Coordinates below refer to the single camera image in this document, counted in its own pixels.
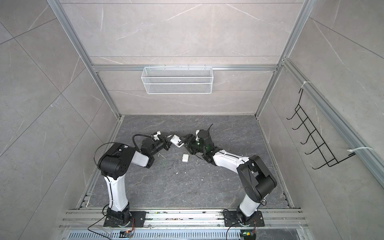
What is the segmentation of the white battery cover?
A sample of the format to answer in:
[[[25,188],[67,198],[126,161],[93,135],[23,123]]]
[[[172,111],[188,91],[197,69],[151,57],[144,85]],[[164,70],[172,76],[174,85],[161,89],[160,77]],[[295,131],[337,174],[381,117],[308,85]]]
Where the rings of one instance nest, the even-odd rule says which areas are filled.
[[[183,163],[187,163],[188,161],[189,161],[189,155],[188,154],[183,154],[182,162]]]

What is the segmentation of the white remote control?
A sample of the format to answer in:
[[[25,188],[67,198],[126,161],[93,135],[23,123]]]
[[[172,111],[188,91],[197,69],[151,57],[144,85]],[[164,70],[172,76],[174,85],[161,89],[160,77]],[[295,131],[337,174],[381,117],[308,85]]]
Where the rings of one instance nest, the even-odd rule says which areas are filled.
[[[183,141],[177,135],[172,135],[170,142],[178,148],[181,148],[184,145]]]

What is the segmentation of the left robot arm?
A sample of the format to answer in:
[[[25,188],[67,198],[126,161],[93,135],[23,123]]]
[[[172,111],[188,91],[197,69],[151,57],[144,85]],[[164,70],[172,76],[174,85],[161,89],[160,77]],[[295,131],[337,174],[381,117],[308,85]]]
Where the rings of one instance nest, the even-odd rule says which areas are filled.
[[[126,226],[131,221],[129,201],[126,196],[125,175],[130,164],[143,168],[150,168],[154,161],[154,155],[161,150],[169,150],[171,147],[170,136],[161,132],[153,135],[135,134],[132,137],[133,146],[110,142],[112,145],[97,162],[97,167],[107,183],[109,205],[107,219],[119,226]]]

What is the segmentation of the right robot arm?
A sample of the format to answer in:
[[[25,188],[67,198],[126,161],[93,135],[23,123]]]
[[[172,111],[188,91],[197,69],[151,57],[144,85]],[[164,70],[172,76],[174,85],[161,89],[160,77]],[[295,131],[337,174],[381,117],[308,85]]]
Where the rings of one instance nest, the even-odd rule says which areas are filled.
[[[199,153],[206,162],[239,175],[246,193],[237,207],[237,218],[242,224],[255,215],[265,198],[277,187],[276,178],[259,156],[242,157],[228,153],[214,144],[209,130],[183,136],[181,142],[191,155]]]

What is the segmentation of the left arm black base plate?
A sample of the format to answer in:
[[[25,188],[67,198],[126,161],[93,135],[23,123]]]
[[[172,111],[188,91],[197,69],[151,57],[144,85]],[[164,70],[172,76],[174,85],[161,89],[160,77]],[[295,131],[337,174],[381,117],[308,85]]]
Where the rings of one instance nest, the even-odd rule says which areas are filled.
[[[107,213],[103,227],[125,228],[132,227],[142,228],[146,219],[147,212],[115,212]]]

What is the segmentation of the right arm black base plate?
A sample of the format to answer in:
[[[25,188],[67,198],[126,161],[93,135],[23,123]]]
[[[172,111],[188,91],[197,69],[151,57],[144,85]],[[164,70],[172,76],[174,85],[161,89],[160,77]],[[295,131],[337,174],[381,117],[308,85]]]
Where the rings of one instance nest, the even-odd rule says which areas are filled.
[[[264,217],[261,211],[254,212],[250,217],[241,211],[223,210],[222,215],[226,227],[264,227]]]

